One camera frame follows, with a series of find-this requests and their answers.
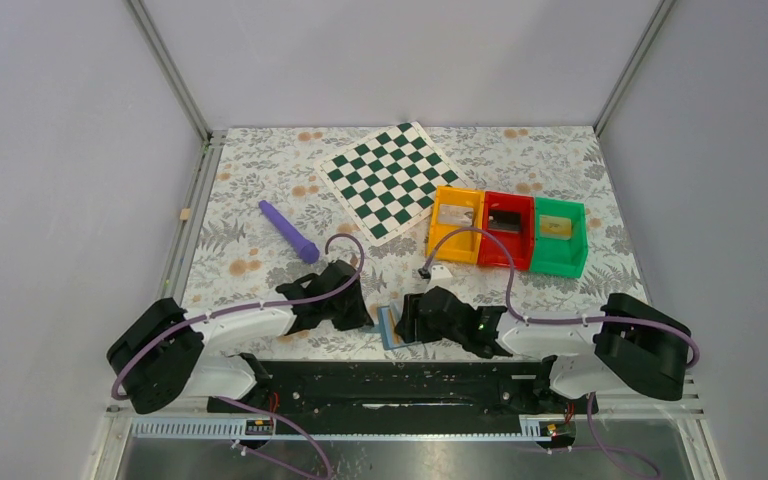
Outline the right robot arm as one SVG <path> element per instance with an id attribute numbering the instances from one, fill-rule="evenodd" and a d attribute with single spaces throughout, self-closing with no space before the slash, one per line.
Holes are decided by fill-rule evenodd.
<path id="1" fill-rule="evenodd" d="M 612 293 L 598 314 L 519 319 L 505 306 L 471 306 L 433 287 L 409 294 L 393 322 L 408 344 L 443 339 L 473 355 L 539 360 L 539 391 L 564 399 L 628 387 L 663 401 L 683 396 L 698 347 L 688 327 L 624 293 Z"/>

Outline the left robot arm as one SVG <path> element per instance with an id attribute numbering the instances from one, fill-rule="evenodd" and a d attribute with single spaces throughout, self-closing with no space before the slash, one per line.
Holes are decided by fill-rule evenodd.
<path id="1" fill-rule="evenodd" d="M 139 414 L 180 397 L 240 400 L 267 375 L 250 355 L 249 340 L 312 330 L 328 321 L 338 331 L 370 327 L 357 270 L 330 262 L 319 273 L 277 286 L 265 301 L 188 317 L 172 298 L 155 301 L 108 349 L 116 374 L 113 396 Z"/>

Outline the blue leather card holder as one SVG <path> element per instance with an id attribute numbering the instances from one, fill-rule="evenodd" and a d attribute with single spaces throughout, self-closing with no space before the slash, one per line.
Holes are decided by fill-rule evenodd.
<path id="1" fill-rule="evenodd" d="M 395 330 L 397 323 L 401 320 L 401 308 L 395 302 L 380 306 L 377 310 L 377 318 L 383 348 L 394 350 L 405 347 L 405 341 Z"/>

